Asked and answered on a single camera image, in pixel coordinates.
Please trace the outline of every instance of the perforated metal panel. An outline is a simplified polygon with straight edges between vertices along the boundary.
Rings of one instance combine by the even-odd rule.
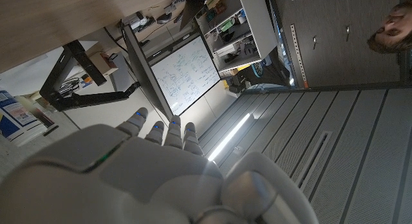
[[[238,152],[232,152],[229,157],[222,163],[220,170],[224,175],[233,167],[233,165],[248,152],[249,147],[253,144],[255,139],[259,136],[262,130],[269,123],[269,120],[276,114],[277,110],[282,106],[285,100],[288,98],[288,93],[279,94],[276,99],[271,103],[271,105],[266,109],[266,111],[261,115],[259,120],[256,121],[255,125],[249,130],[245,137],[238,144],[244,152],[238,154]]]
[[[409,165],[406,176],[404,193],[402,196],[402,205],[400,206],[398,223],[412,223],[412,155],[409,156]]]
[[[223,159],[220,161],[220,163],[218,163],[218,165],[221,165],[226,160],[226,158],[234,150],[235,147],[237,147],[237,152],[236,152],[237,154],[243,153],[245,151],[244,147],[239,146],[239,143],[242,141],[242,139],[245,139],[245,136],[248,135],[248,133],[250,132],[250,130],[252,129],[254,124],[260,119],[261,115],[266,111],[266,109],[269,107],[269,105],[271,105],[271,103],[273,103],[273,101],[275,100],[277,95],[278,94],[268,95],[264,99],[264,101],[262,103],[260,103],[260,105],[251,113],[251,115],[253,115],[253,117],[254,117],[253,122],[251,122],[251,124],[248,126],[248,129],[246,129],[246,131],[243,133],[243,135],[241,135],[236,141],[234,141],[234,142],[230,141],[230,142],[232,142],[231,150],[228,151],[228,153],[225,156],[223,156]]]
[[[202,135],[199,137],[199,143],[200,143],[200,142],[203,143],[203,139],[214,129],[214,127],[216,127],[216,125],[218,125],[218,124],[222,121],[222,119],[224,119],[227,115],[229,115],[229,113],[230,113],[233,109],[239,109],[240,104],[245,103],[246,98],[249,97],[249,96],[250,96],[250,95],[243,95],[243,96],[240,96],[238,99],[236,99],[236,100],[230,105],[230,107],[229,107],[225,112],[223,112],[223,114],[222,114],[220,117],[218,117],[217,121],[215,121],[215,122],[210,126],[210,128],[208,128],[208,130],[206,130],[206,131],[204,132],[204,134],[202,134]]]
[[[285,148],[286,144],[295,133],[298,125],[302,122],[302,119],[308,112],[310,106],[315,101],[317,95],[318,93],[305,93],[302,96],[300,101],[296,104],[296,107],[283,123],[282,127],[268,144],[266,150],[263,152],[264,155],[273,161],[277,160],[281,151]]]
[[[409,133],[412,89],[391,89],[380,115],[345,223],[392,223]]]
[[[269,121],[264,130],[255,139],[249,151],[263,152],[265,147],[268,145],[269,141],[274,135],[276,135],[277,130],[282,126],[282,123],[286,120],[287,116],[293,110],[299,99],[301,99],[303,93],[291,93],[288,99],[283,103],[277,113]]]
[[[224,127],[222,127],[219,130],[219,133],[217,133],[214,138],[212,140],[209,141],[209,143],[207,143],[205,145],[205,147],[203,148],[203,152],[205,153],[205,155],[208,154],[208,152],[212,151],[215,147],[217,147],[217,143],[219,141],[221,141],[221,138],[224,138],[224,136],[226,136],[232,128],[234,128],[238,122],[248,113],[253,114],[253,112],[255,112],[255,110],[259,107],[259,105],[264,101],[264,99],[267,97],[268,95],[259,95],[257,99],[255,99],[253,101],[253,103],[251,103],[251,105],[249,105],[248,108],[246,108],[245,110],[242,109],[242,107],[233,115],[233,117],[231,117],[227,123],[225,124]]]
[[[259,126],[259,121],[262,120],[262,118],[267,114],[268,109],[274,109],[275,105],[274,103],[278,103],[279,100],[276,100],[276,97],[279,94],[271,94],[269,95],[261,104],[260,106],[255,110],[253,116],[255,118],[255,123],[254,125],[247,131],[245,136],[238,142],[236,143],[235,147],[238,149],[234,149],[234,152],[231,152],[226,159],[222,162],[220,165],[221,172],[223,174],[228,173],[228,171],[232,168],[232,166],[246,153],[246,150],[250,147],[250,145],[253,143],[254,139],[259,135],[259,133],[262,131],[264,127],[261,129],[256,130],[256,128]]]
[[[229,112],[225,112],[225,114],[219,117],[218,121],[215,122],[212,127],[210,127],[205,134],[202,135],[201,140],[199,141],[200,147],[203,147],[209,142],[213,136],[226,124],[226,122],[241,108],[245,102],[251,97],[251,95],[242,95],[238,98],[236,104],[230,109]]]
[[[339,223],[385,91],[362,91],[312,199],[320,223]]]
[[[299,163],[299,159],[309,145],[310,139],[320,125],[322,117],[329,108],[330,103],[335,97],[336,92],[321,92],[316,98],[314,104],[309,109],[308,114],[304,117],[302,123],[297,128],[295,134],[286,145],[285,150],[277,160],[276,164],[282,168],[287,175],[291,176],[292,172]]]
[[[207,154],[215,145],[219,142],[220,138],[230,129],[230,127],[240,118],[240,116],[253,104],[253,102],[259,98],[260,95],[251,95],[249,99],[228,119],[222,120],[220,127],[216,126],[214,129],[214,135],[211,139],[202,147],[203,152]]]
[[[346,120],[346,117],[348,116],[348,113],[353,105],[353,102],[356,99],[356,96],[358,94],[358,91],[340,91],[338,92],[335,100],[333,101],[332,106],[330,107],[328,113],[326,114],[324,120],[322,121],[322,124],[319,126],[319,129],[317,130],[314,139],[310,143],[308,149],[306,150],[305,154],[302,157],[302,160],[299,162],[299,165],[297,166],[297,169],[295,170],[295,173],[292,176],[292,179],[297,182],[297,178],[299,175],[304,172],[304,165],[306,164],[306,161],[309,160],[309,157],[315,147],[316,141],[319,139],[320,135],[322,134],[323,131],[331,131],[332,136],[330,138],[330,141],[328,142],[328,145],[326,146],[326,149],[324,151],[324,155],[319,159],[319,163],[315,166],[315,171],[312,174],[312,177],[307,183],[307,186],[305,187],[305,190],[303,191],[306,196],[309,196],[315,182],[317,181],[317,178],[320,174],[320,170],[322,169],[324,162],[326,161],[326,158],[335,144],[335,141],[337,139],[337,136],[339,135],[339,132],[343,126],[344,121]]]

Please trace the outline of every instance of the whiteboard diagram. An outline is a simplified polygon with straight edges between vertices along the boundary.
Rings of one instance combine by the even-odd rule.
[[[201,37],[151,68],[174,115],[181,115],[220,80]]]

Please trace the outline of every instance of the wooden desk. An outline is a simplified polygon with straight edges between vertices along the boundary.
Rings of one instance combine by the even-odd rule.
[[[164,0],[0,0],[0,73]]]

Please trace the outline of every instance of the cable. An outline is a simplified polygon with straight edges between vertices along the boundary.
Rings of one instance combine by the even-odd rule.
[[[166,27],[166,29],[167,29],[167,31],[169,32],[169,34],[170,34],[170,36],[172,37],[172,40],[173,40],[173,42],[174,42],[174,38],[173,38],[173,36],[172,36],[172,34],[170,33],[170,30]]]
[[[144,42],[150,35],[152,35],[155,31],[157,31],[159,28],[165,26],[167,23],[173,21],[176,17],[178,17],[179,15],[173,17],[172,19],[170,19],[170,21],[167,21],[166,23],[164,23],[163,25],[161,25],[160,27],[158,27],[157,29],[153,30],[153,32],[151,32],[149,35],[147,35],[147,37],[145,37],[145,39],[142,40],[142,42]]]
[[[117,46],[121,47],[121,49],[124,50],[126,53],[129,53],[129,52],[127,52],[127,50],[126,50],[125,48],[123,48],[123,46],[121,46],[121,45],[119,45],[119,43],[117,43],[117,41],[116,41],[116,40],[113,38],[113,36],[109,33],[109,30],[108,30],[106,27],[103,27],[103,29],[104,29],[104,31],[106,31],[106,33],[109,35],[110,39],[111,39]]]

